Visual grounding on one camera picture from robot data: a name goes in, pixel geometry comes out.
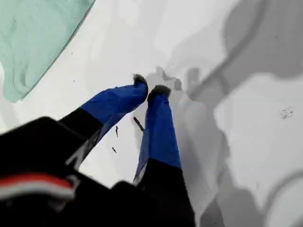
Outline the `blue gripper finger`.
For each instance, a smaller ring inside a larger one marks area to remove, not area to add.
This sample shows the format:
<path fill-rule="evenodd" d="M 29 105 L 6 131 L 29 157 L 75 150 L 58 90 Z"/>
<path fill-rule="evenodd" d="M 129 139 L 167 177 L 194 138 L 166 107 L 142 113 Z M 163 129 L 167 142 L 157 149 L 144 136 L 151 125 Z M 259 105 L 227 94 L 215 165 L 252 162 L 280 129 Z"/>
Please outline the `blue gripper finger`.
<path fill-rule="evenodd" d="M 193 227 L 195 214 L 181 167 L 170 93 L 170 88 L 156 85 L 148 95 L 134 182 L 152 202 L 149 213 L 155 226 Z"/>
<path fill-rule="evenodd" d="M 84 145 L 66 160 L 67 165 L 78 169 L 107 132 L 146 100 L 148 85 L 145 78 L 134 74 L 133 81 L 131 85 L 99 92 L 59 120 L 85 139 Z"/>

